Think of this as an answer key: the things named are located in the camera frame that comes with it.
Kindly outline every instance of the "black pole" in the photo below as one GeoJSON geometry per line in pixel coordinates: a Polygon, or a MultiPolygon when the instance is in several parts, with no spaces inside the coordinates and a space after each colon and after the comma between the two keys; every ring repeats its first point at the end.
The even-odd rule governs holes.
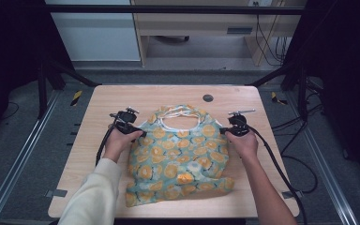
{"type": "Polygon", "coordinates": [[[44,74],[43,62],[40,64],[40,68],[37,70],[37,87],[39,91],[39,116],[42,118],[43,114],[48,109],[48,98],[46,94],[46,76],[44,74]]]}
{"type": "Polygon", "coordinates": [[[308,111],[307,111],[307,100],[306,100],[306,91],[307,91],[307,75],[306,70],[303,67],[300,67],[299,75],[299,95],[297,99],[297,109],[300,113],[300,116],[303,121],[308,120],[308,111]]]}
{"type": "Polygon", "coordinates": [[[251,14],[251,15],[305,15],[319,9],[303,7],[226,7],[226,6],[122,6],[122,5],[23,5],[24,10],[67,13],[181,13],[181,14],[251,14]]]}

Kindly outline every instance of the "white sleeve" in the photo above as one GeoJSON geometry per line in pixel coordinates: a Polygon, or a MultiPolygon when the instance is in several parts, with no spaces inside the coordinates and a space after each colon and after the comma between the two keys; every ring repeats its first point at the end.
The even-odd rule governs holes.
{"type": "Polygon", "coordinates": [[[120,167],[102,158],[69,200],[58,224],[113,225],[120,177],[120,167]]]}

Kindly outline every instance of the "patterned fabric bag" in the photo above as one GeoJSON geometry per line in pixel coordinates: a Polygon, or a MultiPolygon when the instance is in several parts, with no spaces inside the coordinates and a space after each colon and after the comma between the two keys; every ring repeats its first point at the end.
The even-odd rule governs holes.
{"type": "Polygon", "coordinates": [[[227,139],[206,111],[162,106],[139,128],[147,135],[136,140],[129,153],[128,169],[135,181],[127,185],[127,207],[233,189],[231,178],[220,178],[228,161],[227,139]],[[163,119],[176,116],[194,116],[198,125],[176,129],[164,124],[163,119]]]}

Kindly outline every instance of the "light wood surface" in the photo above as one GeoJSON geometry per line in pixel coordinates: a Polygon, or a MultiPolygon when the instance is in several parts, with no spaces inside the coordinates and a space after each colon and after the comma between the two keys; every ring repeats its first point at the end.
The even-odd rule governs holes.
{"type": "MultiPolygon", "coordinates": [[[[260,95],[250,86],[201,86],[201,85],[102,85],[95,89],[85,116],[82,120],[66,167],[57,189],[67,190],[65,198],[53,197],[49,215],[59,218],[71,196],[77,191],[84,177],[95,168],[96,153],[107,126],[113,121],[110,113],[123,111],[126,107],[140,111],[135,126],[144,122],[153,111],[162,105],[190,104],[205,109],[224,127],[229,127],[229,112],[255,109],[246,114],[247,122],[268,141],[279,165],[285,172],[278,147],[271,131],[260,95]],[[204,95],[212,95],[214,100],[205,102],[204,95]]],[[[267,150],[259,140],[259,159],[276,190],[288,191],[281,180],[267,150]]],[[[118,164],[123,173],[119,184],[117,218],[255,218],[256,207],[250,190],[247,174],[236,152],[230,146],[230,159],[223,176],[235,180],[234,190],[227,195],[200,193],[188,198],[126,207],[126,185],[132,181],[127,170],[128,152],[124,152],[118,164]]],[[[299,213],[294,199],[287,199],[292,213],[299,213]]]]}

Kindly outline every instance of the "wire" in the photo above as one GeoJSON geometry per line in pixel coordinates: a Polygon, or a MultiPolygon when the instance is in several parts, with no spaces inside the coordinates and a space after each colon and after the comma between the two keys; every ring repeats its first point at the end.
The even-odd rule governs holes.
{"type": "Polygon", "coordinates": [[[309,189],[309,190],[300,190],[301,192],[303,192],[304,194],[309,194],[309,193],[312,193],[314,190],[317,189],[318,187],[318,177],[317,177],[317,174],[311,169],[311,167],[309,167],[304,161],[296,158],[296,157],[290,157],[290,156],[282,156],[282,158],[289,158],[289,159],[292,159],[292,160],[295,160],[299,163],[301,163],[303,166],[305,166],[310,172],[311,174],[314,176],[314,186],[312,187],[312,189],[309,189]]]}
{"type": "Polygon", "coordinates": [[[110,128],[107,130],[106,134],[104,135],[104,138],[103,140],[101,141],[101,145],[97,151],[97,155],[96,155],[96,166],[98,165],[98,162],[100,161],[101,159],[101,153],[103,152],[103,148],[104,148],[104,145],[105,143],[107,142],[107,139],[110,137],[111,133],[113,132],[114,130],[114,124],[113,123],[110,128]]]}
{"type": "Polygon", "coordinates": [[[1,120],[8,119],[9,117],[13,116],[13,115],[20,109],[19,104],[15,103],[15,102],[11,102],[11,101],[10,101],[9,104],[15,105],[15,106],[16,106],[16,110],[15,110],[13,113],[11,113],[10,115],[7,115],[7,116],[1,118],[1,120]]]}
{"type": "MultiPolygon", "coordinates": [[[[270,33],[273,31],[273,29],[274,29],[274,24],[271,25],[270,33]]],[[[267,40],[267,38],[265,37],[262,28],[260,27],[259,14],[256,14],[256,34],[255,34],[255,38],[256,38],[256,43],[257,43],[257,45],[259,46],[259,49],[262,51],[262,55],[264,56],[264,59],[265,59],[265,61],[267,62],[267,64],[270,65],[270,66],[282,66],[282,64],[283,64],[283,59],[278,59],[278,58],[277,58],[278,55],[275,56],[275,55],[273,54],[273,51],[272,51],[271,48],[270,48],[270,44],[268,43],[268,40],[267,40]],[[265,55],[264,50],[263,50],[262,46],[260,45],[259,40],[258,40],[258,38],[257,38],[257,33],[258,33],[259,31],[260,31],[260,33],[262,34],[262,37],[263,37],[263,39],[264,39],[264,41],[265,41],[265,45],[267,46],[268,50],[270,51],[270,53],[271,53],[271,55],[274,57],[274,59],[279,62],[279,65],[271,64],[271,63],[268,61],[267,56],[265,55]]],[[[285,46],[282,45],[282,55],[284,55],[284,51],[285,51],[284,49],[285,49],[285,48],[286,48],[286,45],[285,45],[285,46]]]]}
{"type": "Polygon", "coordinates": [[[322,104],[316,105],[314,108],[308,111],[308,116],[314,115],[317,111],[321,110],[323,108],[322,104]]]}
{"type": "Polygon", "coordinates": [[[309,95],[306,97],[306,100],[308,100],[308,99],[311,98],[312,96],[318,96],[318,95],[319,95],[318,92],[311,93],[311,94],[309,94],[309,95]]]}
{"type": "Polygon", "coordinates": [[[281,129],[273,130],[274,132],[277,132],[277,131],[280,131],[280,130],[282,130],[282,129],[288,128],[288,127],[294,125],[295,123],[297,123],[297,122],[300,120],[300,118],[301,118],[300,116],[299,116],[299,117],[296,117],[296,118],[294,118],[294,119],[291,120],[291,121],[285,122],[284,124],[281,124],[281,125],[278,125],[278,126],[275,126],[275,127],[271,127],[271,129],[276,129],[276,128],[281,128],[281,127],[283,127],[283,128],[281,128],[281,129]]]}
{"type": "Polygon", "coordinates": [[[282,39],[282,37],[277,37],[276,56],[279,59],[280,64],[283,66],[283,62],[285,61],[285,56],[286,56],[286,46],[287,46],[288,37],[284,37],[283,40],[282,40],[281,54],[278,53],[278,45],[279,45],[279,40],[280,39],[282,39]]]}
{"type": "Polygon", "coordinates": [[[303,125],[297,130],[296,134],[291,138],[291,140],[288,142],[288,144],[286,144],[286,146],[282,149],[282,151],[280,152],[281,155],[283,155],[283,153],[285,153],[286,149],[289,147],[289,145],[291,145],[291,143],[293,143],[293,141],[296,139],[296,137],[299,135],[299,133],[306,128],[307,126],[307,122],[305,121],[303,123],[303,125]]]}
{"type": "Polygon", "coordinates": [[[299,198],[299,196],[296,194],[296,191],[298,191],[297,189],[293,188],[291,183],[289,182],[288,178],[285,176],[285,174],[283,173],[282,169],[280,169],[279,164],[274,156],[273,150],[271,149],[270,145],[268,144],[268,142],[263,138],[263,136],[253,127],[249,127],[249,129],[251,129],[263,142],[265,148],[267,149],[268,154],[270,155],[270,158],[273,160],[274,165],[277,168],[277,171],[279,172],[279,175],[281,176],[282,180],[285,182],[285,185],[288,187],[289,191],[291,192],[291,194],[294,196],[294,198],[296,199],[296,202],[300,208],[300,212],[303,215],[303,222],[304,224],[308,224],[308,220],[307,220],[307,216],[306,216],[306,211],[305,208],[299,198]]]}
{"type": "MultiPolygon", "coordinates": [[[[257,45],[259,46],[260,51],[262,51],[262,56],[264,56],[264,59],[265,59],[265,61],[267,62],[268,65],[270,65],[270,66],[281,66],[281,64],[271,64],[271,63],[268,61],[267,56],[265,55],[264,50],[263,50],[262,46],[260,45],[259,40],[257,39],[257,33],[258,33],[258,31],[261,29],[261,27],[260,27],[260,22],[259,22],[259,14],[256,15],[256,19],[257,19],[257,23],[256,23],[256,29],[257,29],[257,30],[256,30],[256,36],[255,36],[255,38],[256,38],[256,43],[257,43],[257,45]]],[[[265,40],[265,42],[266,42],[266,44],[267,44],[268,49],[269,49],[270,52],[271,52],[270,46],[268,45],[268,42],[267,42],[267,40],[265,39],[265,35],[263,34],[262,31],[261,31],[261,33],[262,33],[262,37],[264,38],[264,40],[265,40]]]]}
{"type": "Polygon", "coordinates": [[[296,133],[283,133],[283,134],[275,134],[274,136],[292,136],[295,135],[296,133]]]}

